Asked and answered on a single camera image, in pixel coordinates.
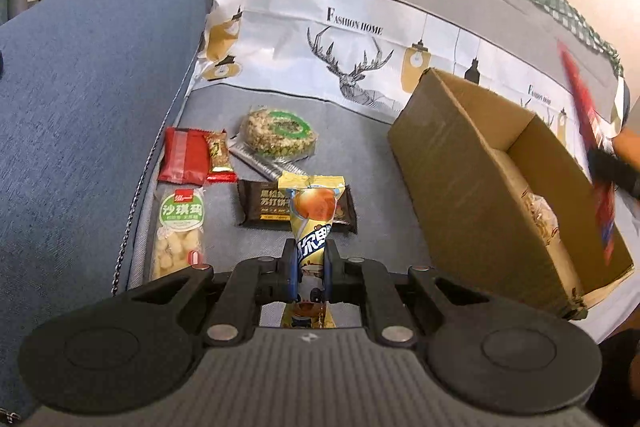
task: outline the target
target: orange fruit image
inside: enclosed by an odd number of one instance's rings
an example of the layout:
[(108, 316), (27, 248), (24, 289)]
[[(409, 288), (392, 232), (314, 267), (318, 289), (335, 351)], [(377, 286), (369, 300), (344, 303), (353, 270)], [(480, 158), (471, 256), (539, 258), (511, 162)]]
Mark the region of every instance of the orange fruit image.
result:
[(335, 212), (334, 192), (330, 188), (305, 188), (295, 195), (293, 205), (303, 219), (330, 221)]

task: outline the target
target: chocolate cookie package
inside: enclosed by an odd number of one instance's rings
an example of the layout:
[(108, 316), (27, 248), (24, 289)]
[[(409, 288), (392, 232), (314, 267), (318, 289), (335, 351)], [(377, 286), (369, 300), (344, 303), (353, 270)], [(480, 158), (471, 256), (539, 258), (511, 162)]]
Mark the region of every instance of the chocolate cookie package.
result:
[[(290, 229), (289, 200), (278, 190), (277, 182), (239, 180), (238, 195), (244, 211), (242, 226), (258, 229)], [(358, 233), (358, 220), (349, 185), (345, 187), (336, 204), (334, 230)]]

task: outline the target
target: yellow snack package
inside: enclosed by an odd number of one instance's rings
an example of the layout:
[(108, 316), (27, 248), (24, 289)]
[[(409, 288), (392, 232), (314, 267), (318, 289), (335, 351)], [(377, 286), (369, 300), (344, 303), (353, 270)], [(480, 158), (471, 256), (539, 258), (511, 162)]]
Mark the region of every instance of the yellow snack package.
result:
[(335, 328), (324, 302), (324, 244), (334, 222), (335, 207), (344, 192), (342, 176), (308, 176), (285, 171), (278, 190), (289, 200), (291, 228), (296, 238), (297, 302), (287, 304), (283, 328)]

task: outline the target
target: cardboard box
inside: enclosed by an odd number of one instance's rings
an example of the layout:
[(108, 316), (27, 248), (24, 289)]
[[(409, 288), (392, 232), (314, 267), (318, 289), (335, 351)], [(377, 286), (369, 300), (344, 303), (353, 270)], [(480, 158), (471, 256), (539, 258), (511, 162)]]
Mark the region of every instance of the cardboard box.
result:
[[(605, 266), (591, 184), (535, 113), (430, 69), (388, 137), (444, 273), (575, 318), (633, 272), (617, 229)], [(547, 248), (521, 198), (527, 187), (553, 209), (564, 248)]]

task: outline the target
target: gray sofa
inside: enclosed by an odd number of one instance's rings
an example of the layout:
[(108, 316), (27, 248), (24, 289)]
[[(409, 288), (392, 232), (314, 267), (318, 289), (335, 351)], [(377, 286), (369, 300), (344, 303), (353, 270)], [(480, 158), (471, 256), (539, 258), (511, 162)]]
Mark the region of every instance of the gray sofa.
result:
[[(43, 0), (0, 26), (0, 407), (33, 410), (16, 363), (26, 334), (110, 295), (134, 191), (180, 109), (208, 9)], [(127, 250), (123, 274), (129, 264)]]

